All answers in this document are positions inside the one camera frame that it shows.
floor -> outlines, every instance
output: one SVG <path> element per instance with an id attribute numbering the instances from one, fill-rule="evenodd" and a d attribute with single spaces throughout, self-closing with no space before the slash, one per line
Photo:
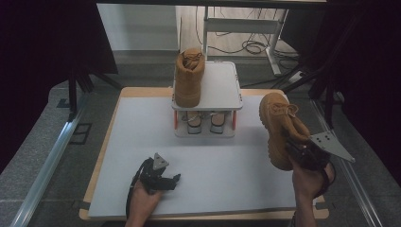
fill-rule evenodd
<path id="1" fill-rule="evenodd" d="M 186 10 L 186 12 L 193 15 L 194 11 Z M 211 41 L 210 45 L 218 46 L 218 43 Z M 271 72 L 264 53 L 257 56 L 249 55 L 249 53 L 243 56 L 213 54 L 212 52 L 210 54 L 211 61 L 226 60 L 235 63 L 239 82 L 243 88 L 270 88 L 279 81 L 279 78 Z M 157 59 L 157 61 L 146 61 L 144 56 L 135 55 L 121 58 L 116 54 L 119 75 L 111 75 L 111 78 L 124 86 L 172 86 L 175 57 L 168 55 L 149 55 L 148 57 L 153 60 Z M 281 65 L 281 69 L 285 72 L 294 64 L 294 61 L 285 61 L 285 64 Z M 80 219 L 78 210 L 84 205 L 82 199 L 92 176 L 101 143 L 109 127 L 119 91 L 101 79 L 91 78 L 95 88 L 88 95 L 89 99 L 84 115 L 79 121 L 81 125 L 89 124 L 91 126 L 89 134 L 87 137 L 82 137 L 81 134 L 72 136 L 44 194 L 41 196 L 38 207 L 32 214 L 29 226 L 102 226 L 104 224 L 103 221 Z M 311 132 L 317 133 L 321 132 L 323 128 L 319 119 L 312 112 L 313 108 L 307 96 L 309 87 L 310 83 L 305 84 L 290 92 L 288 98 L 300 107 L 301 110 L 298 115 Z M 2 192 L 0 195 L 0 226 L 9 226 L 12 223 L 47 155 L 58 140 L 69 114 L 68 106 L 61 105 L 65 100 L 68 103 L 68 85 L 66 82 L 51 90 L 48 104 L 41 117 L 13 160 L 0 175 L 0 191 Z M 357 160 L 352 164 L 353 170 L 375 206 L 382 226 L 400 226 L 401 189 L 399 185 L 393 180 L 375 152 L 347 120 L 340 105 L 336 105 L 334 108 L 333 123 L 334 131 L 340 142 Z M 326 199 L 325 206 L 329 209 L 330 216 L 328 219 L 319 220 L 320 226 L 368 226 L 359 206 L 360 201 L 356 199 L 346 175 L 341 171 L 340 160 L 333 159 L 333 161 L 338 170 L 338 178 L 324 196 Z M 149 226 L 250 225 L 287 226 L 288 221 L 152 221 L 149 223 Z"/>

